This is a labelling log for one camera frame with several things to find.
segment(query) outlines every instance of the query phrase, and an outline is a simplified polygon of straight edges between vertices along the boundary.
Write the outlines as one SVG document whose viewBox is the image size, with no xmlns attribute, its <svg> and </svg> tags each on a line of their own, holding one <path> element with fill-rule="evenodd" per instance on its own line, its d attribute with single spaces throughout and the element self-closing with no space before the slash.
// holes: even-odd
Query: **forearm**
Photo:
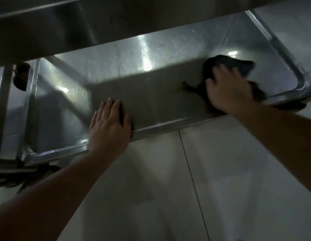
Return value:
<svg viewBox="0 0 311 241">
<path fill-rule="evenodd" d="M 311 191 L 311 120 L 255 102 L 232 115 Z"/>
<path fill-rule="evenodd" d="M 86 155 L 0 206 L 0 240 L 56 240 L 111 162 Z"/>
</svg>

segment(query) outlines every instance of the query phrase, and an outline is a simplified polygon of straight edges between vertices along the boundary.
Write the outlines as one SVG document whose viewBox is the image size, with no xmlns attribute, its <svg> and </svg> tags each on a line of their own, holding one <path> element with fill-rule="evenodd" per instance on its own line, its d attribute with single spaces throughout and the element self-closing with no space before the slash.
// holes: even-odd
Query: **tile grout line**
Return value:
<svg viewBox="0 0 311 241">
<path fill-rule="evenodd" d="M 205 224 L 205 228 L 206 228 L 206 232 L 207 232 L 208 240 L 210 241 L 209 234 L 208 234 L 208 229 L 207 229 L 207 225 L 206 225 L 206 222 L 205 222 L 205 218 L 203 217 L 202 209 L 201 209 L 201 206 L 200 206 L 200 201 L 199 201 L 198 194 L 197 194 L 197 190 L 196 190 L 196 186 L 195 186 L 195 183 L 194 183 L 194 181 L 193 181 L 192 174 L 191 174 L 191 170 L 190 170 L 190 166 L 189 166 L 188 158 L 187 158 L 187 155 L 186 155 L 186 151 L 185 151 L 185 149 L 184 149 L 184 145 L 183 145 L 183 142 L 182 142 L 182 138 L 181 138 L 180 130 L 178 130 L 178 133 L 179 133 L 179 136 L 180 136 L 180 140 L 181 140 L 181 144 L 182 144 L 182 148 L 183 148 L 184 156 L 186 157 L 186 161 L 187 161 L 187 164 L 188 164 L 188 168 L 189 168 L 189 172 L 190 172 L 190 176 L 191 176 L 191 180 L 192 180 L 193 188 L 194 188 L 194 190 L 195 190 L 195 192 L 196 192 L 196 197 L 197 197 L 197 200 L 198 200 L 198 205 L 199 205 L 199 208 L 200 208 L 200 212 L 201 212 L 201 216 L 202 216 L 202 219 L 203 219 L 203 223 Z"/>
</svg>

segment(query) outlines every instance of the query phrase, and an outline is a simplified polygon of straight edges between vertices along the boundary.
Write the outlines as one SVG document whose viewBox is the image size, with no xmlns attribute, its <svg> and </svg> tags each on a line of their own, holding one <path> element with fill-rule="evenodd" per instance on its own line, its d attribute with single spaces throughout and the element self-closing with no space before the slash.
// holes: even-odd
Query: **hand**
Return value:
<svg viewBox="0 0 311 241">
<path fill-rule="evenodd" d="M 106 157 L 110 163 L 124 152 L 131 137 L 131 119 L 128 114 L 124 117 L 123 126 L 120 124 L 120 105 L 120 100 L 114 104 L 111 98 L 106 104 L 102 101 L 90 125 L 89 154 Z"/>
<path fill-rule="evenodd" d="M 212 105 L 233 115 L 242 105 L 254 102 L 250 84 L 241 76 L 237 68 L 230 70 L 225 65 L 212 69 L 215 81 L 206 80 L 207 94 Z"/>
</svg>

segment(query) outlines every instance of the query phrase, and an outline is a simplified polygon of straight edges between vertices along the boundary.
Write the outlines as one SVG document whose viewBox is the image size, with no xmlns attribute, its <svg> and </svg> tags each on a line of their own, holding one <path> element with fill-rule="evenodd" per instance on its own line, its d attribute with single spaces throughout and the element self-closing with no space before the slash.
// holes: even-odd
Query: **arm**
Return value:
<svg viewBox="0 0 311 241">
<path fill-rule="evenodd" d="M 211 103 L 234 116 L 311 192 L 311 120 L 256 103 L 237 69 L 213 69 Z"/>
<path fill-rule="evenodd" d="M 89 153 L 0 206 L 0 240 L 56 240 L 86 194 L 125 150 L 131 121 L 119 122 L 121 102 L 109 98 L 93 116 Z"/>
</svg>

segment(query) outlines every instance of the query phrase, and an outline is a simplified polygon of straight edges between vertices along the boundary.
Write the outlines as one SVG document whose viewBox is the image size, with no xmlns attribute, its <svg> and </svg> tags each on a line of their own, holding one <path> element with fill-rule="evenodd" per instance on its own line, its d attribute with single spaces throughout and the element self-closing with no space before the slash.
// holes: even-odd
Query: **black cloth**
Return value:
<svg viewBox="0 0 311 241">
<path fill-rule="evenodd" d="M 199 96 L 201 96 L 201 98 L 206 102 L 206 104 L 210 108 L 213 108 L 207 96 L 205 80 L 209 78 L 215 80 L 215 77 L 212 72 L 212 68 L 215 66 L 219 66 L 221 64 L 224 64 L 230 70 L 233 67 L 238 68 L 239 72 L 241 73 L 243 77 L 246 77 L 249 74 L 249 72 L 255 67 L 255 63 L 253 61 L 245 61 L 245 60 L 235 59 L 229 56 L 217 55 L 215 57 L 209 58 L 204 63 L 203 83 L 199 84 L 197 87 L 192 87 L 186 82 L 183 82 L 182 83 L 183 89 L 186 91 L 197 93 Z M 257 83 L 253 81 L 248 81 L 248 82 L 251 86 L 251 91 L 252 91 L 254 100 L 257 102 L 265 100 L 266 94 L 261 89 L 259 89 Z"/>
</svg>

